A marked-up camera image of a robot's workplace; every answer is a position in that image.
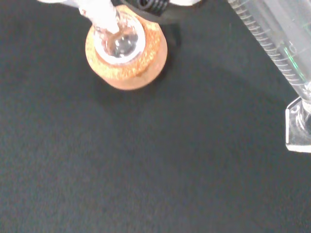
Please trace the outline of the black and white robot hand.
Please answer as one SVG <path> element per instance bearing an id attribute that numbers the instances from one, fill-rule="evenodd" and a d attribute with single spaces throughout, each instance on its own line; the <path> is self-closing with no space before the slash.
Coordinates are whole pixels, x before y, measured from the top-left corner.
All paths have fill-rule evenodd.
<path id="1" fill-rule="evenodd" d="M 194 15 L 205 0 L 114 0 L 115 6 L 125 5 L 138 16 L 158 24 L 176 23 Z"/>

